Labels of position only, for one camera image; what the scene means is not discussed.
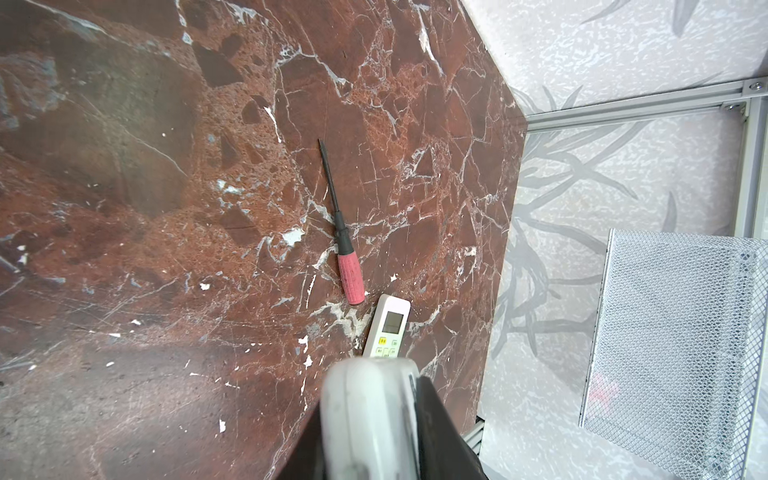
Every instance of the white remote control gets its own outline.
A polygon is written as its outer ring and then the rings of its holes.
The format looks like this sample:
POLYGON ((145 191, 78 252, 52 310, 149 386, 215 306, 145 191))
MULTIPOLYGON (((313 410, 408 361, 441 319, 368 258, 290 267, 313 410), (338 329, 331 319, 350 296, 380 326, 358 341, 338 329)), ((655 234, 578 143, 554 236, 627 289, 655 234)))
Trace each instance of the white remote control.
POLYGON ((411 303, 408 300, 386 293, 381 295, 362 356, 397 356, 410 311, 411 303))

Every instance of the wallpaper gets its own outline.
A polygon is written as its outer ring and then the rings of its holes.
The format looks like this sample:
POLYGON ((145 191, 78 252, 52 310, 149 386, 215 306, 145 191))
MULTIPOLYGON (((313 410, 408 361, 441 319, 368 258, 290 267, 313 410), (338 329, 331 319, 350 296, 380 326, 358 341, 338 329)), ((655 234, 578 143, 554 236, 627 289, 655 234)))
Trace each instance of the wallpaper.
POLYGON ((726 234, 742 126, 717 111, 529 135, 478 413, 483 462, 510 480, 673 478, 578 427, 607 235, 726 234))
POLYGON ((526 114, 768 74, 768 0, 464 0, 526 114))

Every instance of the wire mesh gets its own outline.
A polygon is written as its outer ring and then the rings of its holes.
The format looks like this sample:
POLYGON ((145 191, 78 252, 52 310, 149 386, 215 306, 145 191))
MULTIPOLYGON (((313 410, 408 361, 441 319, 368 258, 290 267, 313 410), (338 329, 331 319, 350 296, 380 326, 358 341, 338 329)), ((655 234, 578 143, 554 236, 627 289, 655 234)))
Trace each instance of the wire mesh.
POLYGON ((742 478, 768 242, 612 230, 580 424, 684 480, 742 478))

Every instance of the screwdriver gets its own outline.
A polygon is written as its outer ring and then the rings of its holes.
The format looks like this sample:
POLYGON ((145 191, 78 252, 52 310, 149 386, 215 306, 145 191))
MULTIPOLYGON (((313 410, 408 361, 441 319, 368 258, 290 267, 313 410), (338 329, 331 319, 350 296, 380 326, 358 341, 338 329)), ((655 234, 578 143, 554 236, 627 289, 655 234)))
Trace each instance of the screwdriver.
POLYGON ((339 201, 336 199, 336 189, 333 188, 333 179, 331 170, 328 166, 328 153, 326 145, 319 138, 320 155, 323 157, 323 170, 326 171, 328 179, 328 190, 331 193, 333 202, 333 222, 336 225, 336 243, 339 245, 339 272, 341 273, 341 284, 344 288, 344 294, 349 305, 357 305, 366 299, 366 288, 362 284, 362 271, 360 270, 360 261, 357 259, 357 253, 352 248, 352 241, 349 239, 349 231, 344 224, 344 217, 339 210, 339 201))

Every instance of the red marble tabletop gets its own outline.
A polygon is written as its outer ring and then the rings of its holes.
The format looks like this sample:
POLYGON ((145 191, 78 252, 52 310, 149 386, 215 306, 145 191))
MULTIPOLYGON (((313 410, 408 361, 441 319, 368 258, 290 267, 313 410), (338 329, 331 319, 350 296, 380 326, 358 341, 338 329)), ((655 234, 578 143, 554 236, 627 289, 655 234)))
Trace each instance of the red marble tabletop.
POLYGON ((0 476, 271 478, 381 293, 465 432, 524 131, 456 0, 0 2, 0 476))

